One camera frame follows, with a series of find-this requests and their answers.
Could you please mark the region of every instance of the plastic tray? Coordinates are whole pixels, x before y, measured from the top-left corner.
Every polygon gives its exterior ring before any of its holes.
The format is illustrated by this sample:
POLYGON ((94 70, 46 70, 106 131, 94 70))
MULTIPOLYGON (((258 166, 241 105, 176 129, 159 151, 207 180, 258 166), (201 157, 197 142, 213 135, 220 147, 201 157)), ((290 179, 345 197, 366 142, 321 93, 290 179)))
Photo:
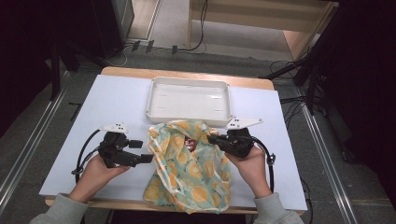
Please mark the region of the plastic tray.
POLYGON ((229 86, 223 81, 156 77, 146 114, 154 122, 202 119, 209 126, 224 127, 233 117, 229 86))

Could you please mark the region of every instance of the gray sleeve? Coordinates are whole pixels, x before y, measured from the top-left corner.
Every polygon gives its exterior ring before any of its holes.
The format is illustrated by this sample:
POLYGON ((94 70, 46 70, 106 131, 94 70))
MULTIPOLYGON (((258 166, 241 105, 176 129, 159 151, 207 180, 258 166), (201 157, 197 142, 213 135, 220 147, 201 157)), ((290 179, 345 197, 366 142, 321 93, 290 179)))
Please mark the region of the gray sleeve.
POLYGON ((62 194, 58 194, 47 213, 33 218, 30 224, 78 224, 87 209, 87 204, 73 201, 62 194))
POLYGON ((295 212, 286 210, 279 200, 279 194, 274 193, 267 197, 254 199, 259 216, 254 224, 304 224, 295 212))

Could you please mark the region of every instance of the white paper sheet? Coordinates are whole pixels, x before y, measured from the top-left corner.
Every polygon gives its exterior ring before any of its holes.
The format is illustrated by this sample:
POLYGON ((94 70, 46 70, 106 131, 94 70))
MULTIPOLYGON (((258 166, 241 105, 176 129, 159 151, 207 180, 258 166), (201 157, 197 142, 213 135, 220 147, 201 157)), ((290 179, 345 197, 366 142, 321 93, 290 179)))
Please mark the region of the white paper sheet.
MULTIPOLYGON (((73 189, 75 178, 71 172, 76 169, 78 154, 88 137, 102 125, 125 123, 129 129, 126 134, 128 139, 144 141, 142 148, 125 150, 139 155, 149 153, 146 148, 147 130, 155 125, 145 114, 150 87, 150 79, 99 75, 39 194, 55 196, 59 192, 69 193, 73 189)), ((270 153, 276 154, 275 192, 279 192, 284 207, 306 210, 304 192, 277 91, 231 87, 230 97, 234 116, 263 119, 263 123, 249 127, 249 131, 267 146, 270 153)), ((99 132, 91 140, 84 157, 103 141, 104 135, 105 132, 99 132)), ((143 192, 154 169, 153 162, 138 164, 111 180, 95 197, 143 201, 143 192)), ((232 175, 230 206, 255 207, 251 189, 233 165, 232 175)))

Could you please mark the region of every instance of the white bracket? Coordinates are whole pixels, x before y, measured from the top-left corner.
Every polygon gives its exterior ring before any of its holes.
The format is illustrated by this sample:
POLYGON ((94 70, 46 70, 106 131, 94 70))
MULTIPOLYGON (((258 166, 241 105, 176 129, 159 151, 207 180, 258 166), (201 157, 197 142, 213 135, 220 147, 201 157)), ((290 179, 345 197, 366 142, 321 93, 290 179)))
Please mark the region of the white bracket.
POLYGON ((124 123, 116 123, 113 125, 106 125, 99 128, 100 131, 107 131, 112 133, 128 133, 128 129, 124 123))
POLYGON ((262 123, 262 119, 238 119, 234 118, 228 122, 225 129, 227 130, 239 130, 247 128, 248 126, 256 125, 262 123))

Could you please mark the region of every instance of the yellow patterned cloth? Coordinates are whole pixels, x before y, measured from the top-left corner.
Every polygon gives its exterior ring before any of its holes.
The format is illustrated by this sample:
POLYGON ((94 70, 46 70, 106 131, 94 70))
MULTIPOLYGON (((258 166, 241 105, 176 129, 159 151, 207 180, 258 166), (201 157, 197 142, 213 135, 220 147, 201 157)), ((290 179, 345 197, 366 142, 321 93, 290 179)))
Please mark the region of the yellow patterned cloth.
POLYGON ((230 162, 206 136, 202 120, 173 120, 150 127, 148 149, 156 171, 144 199, 175 211, 220 213, 230 201, 230 162))

